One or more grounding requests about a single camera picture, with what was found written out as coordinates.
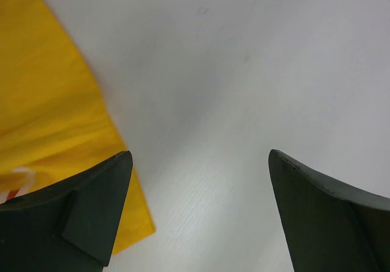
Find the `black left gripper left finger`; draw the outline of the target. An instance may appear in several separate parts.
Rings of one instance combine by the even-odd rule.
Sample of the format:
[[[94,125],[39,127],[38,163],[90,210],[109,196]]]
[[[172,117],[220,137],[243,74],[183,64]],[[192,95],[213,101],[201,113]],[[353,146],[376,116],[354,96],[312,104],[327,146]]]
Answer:
[[[129,151],[1,204],[1,271],[102,271],[132,174]]]

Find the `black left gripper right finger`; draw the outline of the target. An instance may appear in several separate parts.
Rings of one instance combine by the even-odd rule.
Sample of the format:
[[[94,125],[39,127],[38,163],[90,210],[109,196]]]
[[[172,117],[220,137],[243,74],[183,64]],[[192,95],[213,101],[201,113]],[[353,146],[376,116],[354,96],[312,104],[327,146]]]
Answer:
[[[294,271],[389,271],[389,198],[276,149],[268,165]]]

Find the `yellow Pikachu placemat cloth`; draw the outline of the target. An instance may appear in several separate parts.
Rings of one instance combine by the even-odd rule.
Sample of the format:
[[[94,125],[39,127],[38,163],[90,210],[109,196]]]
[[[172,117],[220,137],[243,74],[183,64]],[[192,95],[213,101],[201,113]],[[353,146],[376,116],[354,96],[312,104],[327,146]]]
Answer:
[[[1,201],[126,150],[97,82],[43,0],[1,0]]]

